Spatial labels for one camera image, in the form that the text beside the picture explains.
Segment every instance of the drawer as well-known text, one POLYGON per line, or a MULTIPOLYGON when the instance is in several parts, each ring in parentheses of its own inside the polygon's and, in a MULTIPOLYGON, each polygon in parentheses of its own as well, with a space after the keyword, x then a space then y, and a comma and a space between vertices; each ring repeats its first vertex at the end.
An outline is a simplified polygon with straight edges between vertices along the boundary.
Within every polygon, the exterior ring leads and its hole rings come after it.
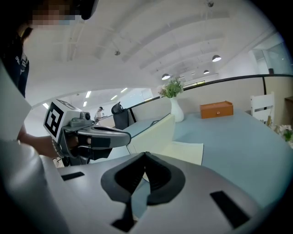
POLYGON ((233 104, 228 101, 201 105, 201 118, 215 118, 233 115, 233 104))

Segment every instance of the person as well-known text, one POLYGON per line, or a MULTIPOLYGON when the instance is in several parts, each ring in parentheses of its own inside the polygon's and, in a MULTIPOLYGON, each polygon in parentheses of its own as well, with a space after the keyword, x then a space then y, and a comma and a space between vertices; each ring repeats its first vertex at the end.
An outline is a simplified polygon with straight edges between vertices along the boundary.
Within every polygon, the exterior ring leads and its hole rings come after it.
POLYGON ((101 114, 101 111, 103 111, 104 109, 100 106, 95 114, 95 117, 94 117, 94 121, 95 121, 95 124, 97 124, 99 122, 100 119, 102 119, 102 114, 101 114))
MULTIPOLYGON (((71 2, 68 0, 32 0, 19 1, 17 6, 14 1, 8 2, 16 17, 10 16, 9 24, 5 23, 2 27, 4 33, 0 37, 0 57, 7 73, 23 97, 26 94, 29 72, 29 61, 24 54, 23 43, 28 39, 34 27, 55 25, 60 20, 64 20, 65 16, 69 16, 71 2)), ((21 143, 33 146, 40 155, 51 158, 58 157, 50 136, 32 136, 26 132, 23 125, 17 139, 21 143)), ((67 139, 67 143, 70 148, 77 146, 77 137, 67 139)))

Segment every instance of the white vase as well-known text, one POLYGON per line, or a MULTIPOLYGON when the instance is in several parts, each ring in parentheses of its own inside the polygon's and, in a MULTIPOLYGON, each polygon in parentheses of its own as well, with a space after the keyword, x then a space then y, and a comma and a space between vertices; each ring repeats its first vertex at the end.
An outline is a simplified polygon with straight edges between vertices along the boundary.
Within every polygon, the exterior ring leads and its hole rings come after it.
POLYGON ((180 108, 177 97, 170 98, 171 101, 171 114, 175 115, 175 122, 181 122, 184 119, 184 113, 180 108))

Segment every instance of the black office chair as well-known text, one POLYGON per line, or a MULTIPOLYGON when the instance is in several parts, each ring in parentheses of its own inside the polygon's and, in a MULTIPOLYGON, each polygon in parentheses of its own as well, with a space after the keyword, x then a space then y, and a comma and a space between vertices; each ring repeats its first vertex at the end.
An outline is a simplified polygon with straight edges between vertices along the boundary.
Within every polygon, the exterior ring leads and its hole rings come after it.
POLYGON ((128 110, 123 109, 123 107, 120 105, 120 102, 112 107, 111 112, 113 114, 115 128, 124 130, 129 126, 128 110))

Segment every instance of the black shirt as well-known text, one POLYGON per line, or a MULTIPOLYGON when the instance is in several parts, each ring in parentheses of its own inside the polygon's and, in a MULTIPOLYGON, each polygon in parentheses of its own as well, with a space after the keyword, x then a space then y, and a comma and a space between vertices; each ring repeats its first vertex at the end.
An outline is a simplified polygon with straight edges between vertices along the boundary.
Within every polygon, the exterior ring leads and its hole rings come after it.
POLYGON ((29 61, 23 53, 22 41, 17 33, 2 41, 0 56, 13 83, 25 97, 29 61))

